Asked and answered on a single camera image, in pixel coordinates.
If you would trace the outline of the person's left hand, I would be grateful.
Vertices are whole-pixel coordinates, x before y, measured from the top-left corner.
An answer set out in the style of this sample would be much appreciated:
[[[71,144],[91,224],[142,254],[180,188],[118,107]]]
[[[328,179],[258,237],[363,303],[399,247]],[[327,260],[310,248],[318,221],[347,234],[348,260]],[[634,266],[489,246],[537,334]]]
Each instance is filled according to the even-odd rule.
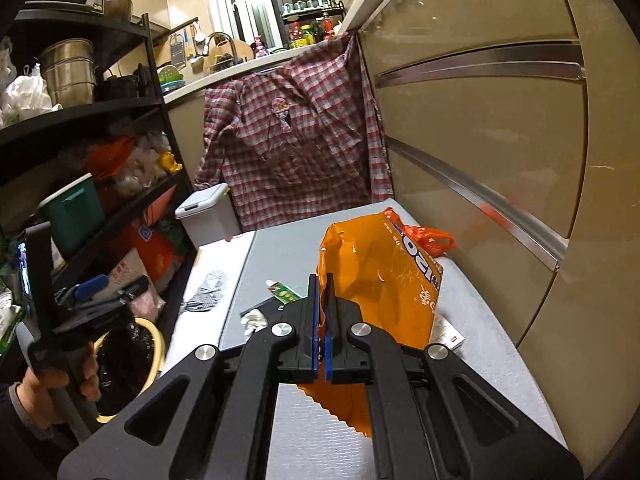
[[[89,402],[99,400],[101,393],[99,389],[98,363],[94,354],[94,344],[88,343],[87,359],[82,366],[84,382],[80,385],[79,391]],[[62,370],[47,368],[41,372],[34,373],[30,368],[27,370],[23,380],[16,386],[15,393],[17,400],[24,408],[29,419],[41,430],[49,430],[52,426],[62,424],[64,417],[60,410],[54,405],[50,391],[64,389],[70,378]]]

